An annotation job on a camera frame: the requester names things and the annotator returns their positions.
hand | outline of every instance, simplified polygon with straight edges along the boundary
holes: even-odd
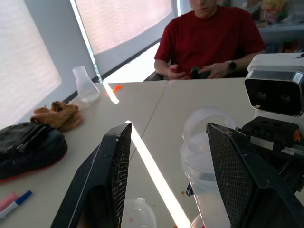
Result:
[[[224,78],[226,77],[230,70],[229,70],[229,62],[225,63],[215,63],[209,66],[205,66],[199,71],[199,74],[210,71],[211,74],[207,79],[212,78]]]
[[[168,77],[170,80],[185,80],[188,79],[185,72],[178,73],[179,65],[171,65],[168,69]]]

camera lens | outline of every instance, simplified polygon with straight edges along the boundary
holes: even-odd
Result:
[[[290,103],[290,96],[285,95],[285,94],[281,95],[281,101],[283,103]]]
[[[257,97],[258,97],[258,99],[261,99],[263,101],[266,100],[266,98],[267,98],[267,96],[264,92],[258,92]]]

pink marker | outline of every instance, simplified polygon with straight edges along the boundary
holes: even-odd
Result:
[[[0,200],[0,212],[7,208],[12,202],[18,199],[16,193],[11,192],[10,194],[6,195],[3,199]]]

black mesh panel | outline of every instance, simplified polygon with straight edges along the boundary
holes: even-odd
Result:
[[[255,184],[229,138],[213,128],[208,129],[208,137],[218,188],[231,227],[236,228]]]
[[[110,180],[112,187],[112,199],[114,205],[116,227],[120,227],[123,218],[124,197],[127,188],[130,137],[127,132],[123,132],[116,146]]]

sunlight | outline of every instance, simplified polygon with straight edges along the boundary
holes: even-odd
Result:
[[[185,212],[183,211],[177,199],[175,198],[168,183],[166,182],[161,171],[157,167],[157,164],[155,163],[153,157],[148,151],[146,145],[143,143],[133,124],[131,139],[134,145],[136,146],[136,149],[139,155],[141,156],[142,161],[145,164],[148,173],[155,184],[155,187],[157,188],[157,191],[159,192],[164,203],[166,204],[166,207],[170,212],[175,224],[177,225],[177,227],[180,228],[188,228],[190,226],[190,222]]]
[[[106,82],[103,82],[102,83],[106,92],[108,93],[111,101],[114,103],[114,104],[118,104],[119,103],[119,100],[117,99],[117,97],[115,96],[115,94],[113,93],[113,90],[111,89],[111,87],[109,86],[109,84],[107,84]]]
[[[124,83],[124,82],[143,82],[150,76],[154,69],[154,57],[159,47],[159,43],[143,52],[140,56],[133,59],[122,68],[104,79],[107,83]]]
[[[181,0],[177,0],[177,16],[179,17],[181,15]]]

